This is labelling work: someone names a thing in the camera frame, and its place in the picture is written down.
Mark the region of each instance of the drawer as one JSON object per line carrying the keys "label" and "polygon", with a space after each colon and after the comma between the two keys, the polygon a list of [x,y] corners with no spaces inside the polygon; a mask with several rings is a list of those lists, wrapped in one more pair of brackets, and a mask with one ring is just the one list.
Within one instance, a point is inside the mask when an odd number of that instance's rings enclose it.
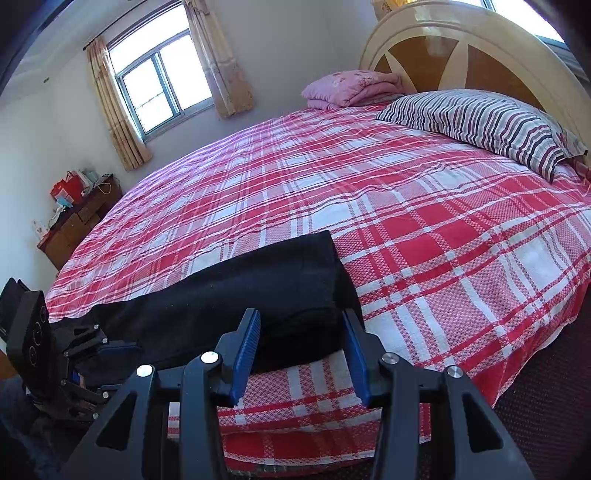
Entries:
{"label": "drawer", "polygon": [[89,234],[90,228],[74,213],[66,220],[60,231],[68,239],[68,243],[77,247],[86,235]]}
{"label": "drawer", "polygon": [[84,205],[78,212],[80,220],[83,223],[88,222],[88,220],[90,220],[90,218],[105,204],[106,200],[106,196],[101,192],[93,194],[93,197],[88,200],[86,205]]}
{"label": "drawer", "polygon": [[74,253],[74,248],[62,232],[56,232],[44,245],[43,252],[53,266],[60,270]]}
{"label": "drawer", "polygon": [[100,222],[100,217],[95,213],[86,222],[86,227],[88,228],[88,230],[92,230],[95,226],[97,226],[99,224],[99,222]]}

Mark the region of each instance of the wooden headboard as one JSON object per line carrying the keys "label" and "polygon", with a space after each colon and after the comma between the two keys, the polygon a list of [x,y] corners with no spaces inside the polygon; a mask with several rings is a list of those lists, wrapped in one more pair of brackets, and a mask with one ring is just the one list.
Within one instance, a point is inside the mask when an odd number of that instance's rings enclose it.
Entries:
{"label": "wooden headboard", "polygon": [[407,93],[504,93],[548,112],[591,148],[582,85],[537,37],[491,10],[445,0],[405,5],[374,29],[360,68],[400,73]]}

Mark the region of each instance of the window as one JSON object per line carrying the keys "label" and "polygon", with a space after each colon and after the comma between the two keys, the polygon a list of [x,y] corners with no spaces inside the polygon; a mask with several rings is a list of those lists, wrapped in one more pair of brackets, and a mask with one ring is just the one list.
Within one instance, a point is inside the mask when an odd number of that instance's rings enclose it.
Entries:
{"label": "window", "polygon": [[182,5],[143,22],[110,46],[109,54],[143,138],[213,104]]}
{"label": "window", "polygon": [[558,35],[558,32],[546,20],[539,16],[533,8],[531,8],[525,0],[458,0],[465,4],[479,5],[481,7],[494,10],[503,15],[503,17],[511,20],[519,25],[521,28],[527,30],[542,40],[549,38],[555,42],[560,42],[564,45],[564,40]]}

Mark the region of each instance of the striped pillow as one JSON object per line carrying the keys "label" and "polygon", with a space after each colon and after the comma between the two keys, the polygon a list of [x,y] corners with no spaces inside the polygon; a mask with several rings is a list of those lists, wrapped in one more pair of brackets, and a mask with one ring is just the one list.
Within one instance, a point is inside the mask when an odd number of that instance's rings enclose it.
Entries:
{"label": "striped pillow", "polygon": [[550,115],[500,93],[443,90],[407,95],[377,120],[437,132],[511,158],[547,181],[556,164],[586,155],[587,148]]}

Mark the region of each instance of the curtain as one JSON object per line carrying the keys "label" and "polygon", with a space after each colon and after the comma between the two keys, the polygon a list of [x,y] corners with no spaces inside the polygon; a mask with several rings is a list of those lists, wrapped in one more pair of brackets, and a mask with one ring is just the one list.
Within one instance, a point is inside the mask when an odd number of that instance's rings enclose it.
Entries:
{"label": "curtain", "polygon": [[96,38],[86,49],[92,84],[111,135],[111,140],[126,171],[146,163],[152,154],[145,146],[123,100],[109,51],[102,37]]}
{"label": "curtain", "polygon": [[392,10],[396,10],[398,7],[410,4],[414,1],[415,0],[371,0],[371,4],[374,6],[375,16],[379,21]]}
{"label": "curtain", "polygon": [[183,0],[183,4],[217,112],[225,118],[252,109],[251,87],[244,79],[216,14],[207,7],[205,0]]}

